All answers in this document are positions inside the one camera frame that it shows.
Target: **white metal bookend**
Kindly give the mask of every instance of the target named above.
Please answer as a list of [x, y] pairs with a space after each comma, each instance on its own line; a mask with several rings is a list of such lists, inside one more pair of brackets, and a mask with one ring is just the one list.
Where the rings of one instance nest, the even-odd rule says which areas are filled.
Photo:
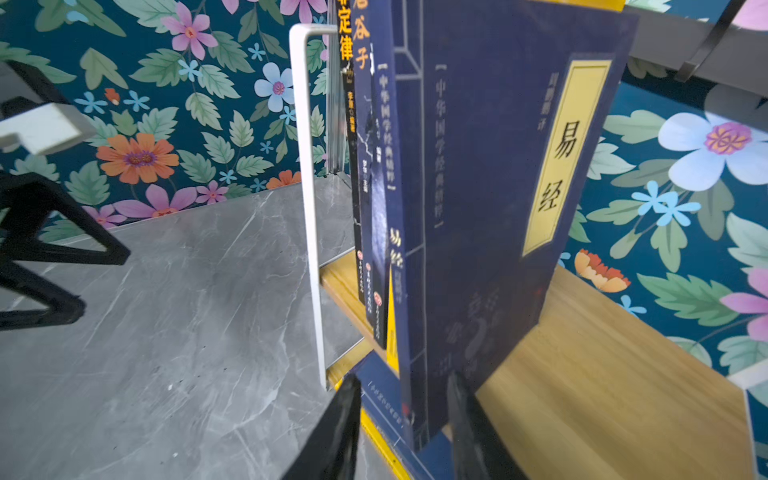
[[293, 96], [296, 102], [296, 129], [299, 137], [301, 191], [304, 199], [306, 253], [310, 269], [312, 311], [315, 321], [315, 344], [320, 385], [328, 388], [326, 355], [323, 345], [323, 313], [320, 310], [320, 264], [317, 248], [317, 215], [315, 209], [315, 163], [310, 134], [310, 74], [306, 61], [306, 43], [311, 35], [335, 35], [335, 25], [298, 24], [290, 29], [290, 67], [293, 72]]

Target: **white flower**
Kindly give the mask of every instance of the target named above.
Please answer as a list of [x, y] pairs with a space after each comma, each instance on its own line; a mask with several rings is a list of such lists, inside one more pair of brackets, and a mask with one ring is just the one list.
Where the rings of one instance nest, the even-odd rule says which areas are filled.
[[266, 80], [259, 79], [253, 84], [253, 89], [260, 97], [269, 97], [270, 101], [266, 104], [270, 111], [283, 111], [283, 100], [287, 104], [293, 105], [293, 76], [290, 68], [283, 70], [280, 74], [280, 68], [276, 63], [270, 62], [261, 69], [264, 72]]
[[673, 151], [691, 151], [670, 168], [670, 180], [686, 190], [710, 189], [725, 165], [749, 185], [768, 184], [768, 134], [740, 123], [768, 124], [768, 105], [760, 96], [726, 85], [707, 94], [704, 114], [675, 114], [659, 131], [659, 144]]

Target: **bookshelf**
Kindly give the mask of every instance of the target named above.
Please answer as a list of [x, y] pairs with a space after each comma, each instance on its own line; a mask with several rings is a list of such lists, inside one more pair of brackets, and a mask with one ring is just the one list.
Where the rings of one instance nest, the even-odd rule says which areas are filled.
[[[353, 253], [320, 282], [364, 337], [349, 354], [386, 358], [357, 298]], [[540, 324], [478, 399], [531, 480], [753, 475], [743, 391], [560, 267]]]

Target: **navy blue book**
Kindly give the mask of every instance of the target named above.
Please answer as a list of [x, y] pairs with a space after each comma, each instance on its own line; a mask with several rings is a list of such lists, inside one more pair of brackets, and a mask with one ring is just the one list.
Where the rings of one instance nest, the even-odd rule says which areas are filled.
[[445, 435], [439, 433], [418, 453], [408, 447], [404, 439], [407, 428], [400, 405], [400, 382], [384, 361], [371, 352], [350, 373], [360, 380], [360, 405], [410, 477], [414, 480], [453, 480], [453, 448]]
[[476, 391], [538, 322], [637, 19], [527, 0], [363, 3], [418, 451], [448, 421], [449, 373]]

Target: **light blue flower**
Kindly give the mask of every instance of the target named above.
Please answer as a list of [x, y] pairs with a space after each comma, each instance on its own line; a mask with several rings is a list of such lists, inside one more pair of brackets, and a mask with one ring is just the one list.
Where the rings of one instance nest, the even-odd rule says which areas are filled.
[[638, 313], [646, 313], [648, 311], [645, 309], [644, 306], [631, 306], [632, 300], [629, 298], [629, 295], [622, 295], [621, 303], [619, 303], [619, 305], [621, 305], [621, 308], [623, 308], [624, 310], [627, 310], [629, 313], [631, 313], [634, 316], [637, 316]]
[[258, 58], [259, 61], [261, 61], [262, 60], [261, 55], [266, 55], [266, 52], [264, 50], [259, 49], [259, 42], [254, 43], [253, 48], [248, 48], [248, 51], [253, 54], [250, 56], [251, 60], [256, 60]]
[[184, 60], [179, 60], [179, 65], [181, 65], [181, 70], [179, 70], [179, 75], [181, 77], [183, 77], [184, 75], [187, 75], [187, 78], [189, 78], [189, 81], [194, 81], [195, 77], [203, 76], [202, 73], [195, 70], [195, 68], [197, 68], [197, 65], [198, 65], [197, 60], [193, 60], [189, 64]]
[[256, 180], [250, 187], [253, 188], [253, 191], [255, 192], [266, 190], [266, 180]]
[[571, 254], [568, 252], [563, 252], [560, 254], [560, 260], [558, 260], [558, 265], [565, 268], [565, 263], [563, 260], [569, 260], [571, 258]]
[[291, 110], [289, 107], [285, 107], [283, 109], [283, 111], [286, 112], [286, 113], [280, 115], [280, 118], [285, 118], [286, 125], [288, 125], [289, 121], [296, 121], [296, 111], [295, 110]]
[[139, 107], [143, 108], [144, 110], [149, 110], [149, 107], [145, 103], [149, 101], [149, 97], [139, 98], [139, 94], [133, 90], [129, 91], [128, 94], [131, 96], [131, 98], [126, 98], [125, 100], [123, 100], [124, 104], [133, 105], [134, 111], [139, 111]]
[[231, 170], [231, 169], [226, 173], [219, 172], [219, 175], [221, 175], [221, 178], [219, 179], [219, 181], [227, 182], [227, 185], [231, 184], [233, 181], [237, 180], [237, 177], [235, 177], [234, 173], [235, 173], [235, 170]]
[[84, 113], [90, 114], [94, 110], [100, 114], [104, 113], [104, 109], [101, 107], [107, 105], [105, 100], [96, 100], [96, 97], [94, 97], [90, 91], [83, 93], [83, 96], [85, 97], [85, 100], [82, 98], [75, 98], [74, 102], [76, 104], [85, 105], [85, 108], [83, 108]]
[[657, 184], [655, 180], [648, 182], [645, 188], [648, 190], [648, 195], [642, 192], [634, 192], [632, 194], [632, 198], [635, 200], [645, 202], [644, 204], [640, 205], [640, 208], [637, 209], [637, 212], [640, 215], [647, 214], [652, 207], [654, 212], [660, 214], [664, 211], [662, 210], [664, 208], [664, 205], [661, 204], [662, 202], [669, 203], [672, 201], [672, 199], [677, 201], [677, 192], [672, 191], [659, 195], [659, 184]]
[[656, 225], [659, 227], [669, 225], [672, 221], [672, 217], [674, 217], [682, 227], [687, 227], [690, 225], [690, 219], [683, 215], [682, 212], [697, 212], [701, 208], [701, 204], [698, 202], [689, 202], [687, 204], [678, 205], [677, 192], [672, 191], [670, 193], [674, 194], [674, 198], [667, 200], [666, 206], [662, 205], [660, 207], [661, 211], [664, 212], [664, 215], [662, 215], [656, 222]]

